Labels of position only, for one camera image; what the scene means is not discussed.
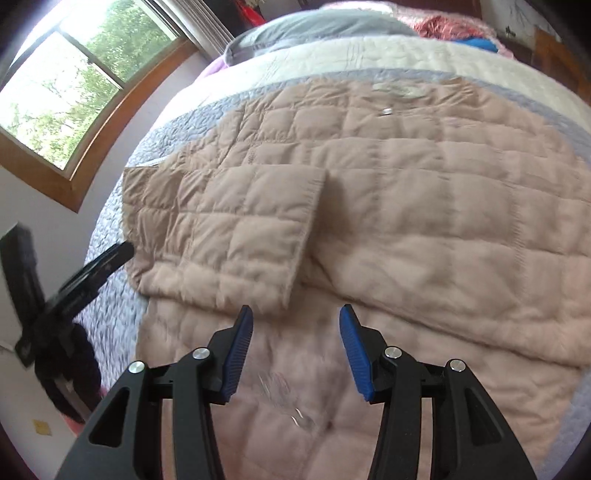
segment blue fabric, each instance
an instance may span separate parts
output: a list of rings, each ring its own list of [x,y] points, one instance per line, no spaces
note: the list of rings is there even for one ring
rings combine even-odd
[[[471,47],[481,48],[482,50],[488,50],[493,53],[497,53],[499,51],[496,45],[487,38],[472,37],[453,41],[456,43],[463,43],[464,45],[470,45]]]

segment bed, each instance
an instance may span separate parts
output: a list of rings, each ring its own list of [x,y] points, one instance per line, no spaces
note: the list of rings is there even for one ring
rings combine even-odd
[[[224,113],[242,102],[321,77],[374,84],[400,79],[441,82],[462,77],[542,116],[591,165],[591,109],[574,93],[517,61],[451,42],[395,36],[323,40],[256,57],[181,91],[163,110],[128,166],[154,165],[189,141],[204,136]],[[87,261],[120,241],[121,181],[101,212]],[[127,282],[111,277],[80,322],[95,346],[103,383],[109,388],[134,357],[138,326],[147,299]],[[570,456],[591,421],[591,372],[565,415],[540,479],[550,480]]]

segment yellow sticky note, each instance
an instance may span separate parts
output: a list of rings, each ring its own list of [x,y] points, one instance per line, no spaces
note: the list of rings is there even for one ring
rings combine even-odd
[[[39,435],[50,435],[51,436],[51,429],[49,428],[49,424],[46,421],[33,420],[33,425],[35,426],[35,431]]]

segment metal pivot screw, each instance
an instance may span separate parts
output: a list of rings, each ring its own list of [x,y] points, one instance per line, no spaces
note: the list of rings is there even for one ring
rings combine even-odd
[[[129,370],[133,374],[138,374],[144,371],[146,368],[145,363],[143,362],[134,362],[132,363],[127,370]]]
[[[454,372],[463,372],[466,369],[466,364],[461,360],[452,360],[449,366]]]
[[[198,348],[193,350],[193,358],[195,360],[203,360],[209,356],[209,350],[207,348]]]
[[[397,346],[389,346],[384,350],[384,355],[388,358],[400,358],[402,356],[402,350]]]

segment window frame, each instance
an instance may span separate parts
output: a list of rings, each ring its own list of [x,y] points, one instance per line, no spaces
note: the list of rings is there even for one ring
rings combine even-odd
[[[178,37],[125,82],[123,88],[119,86],[119,91],[86,131],[63,170],[0,127],[0,165],[40,193],[76,213],[80,210],[100,165],[129,121],[156,88],[182,62],[199,51],[197,46],[187,39],[179,27],[153,1],[139,1],[143,1],[152,8]],[[68,42],[72,43],[71,40],[74,40],[78,43],[70,35],[60,31],[58,24],[57,27],[42,35],[40,37],[42,40],[35,41],[14,61],[6,77],[2,79],[0,89],[8,83],[35,49],[56,31],[61,35],[65,34],[64,38]],[[111,72],[84,46],[82,46],[84,50],[81,50],[79,45],[75,44],[74,46],[103,72],[105,72],[103,67],[106,68],[106,71]]]

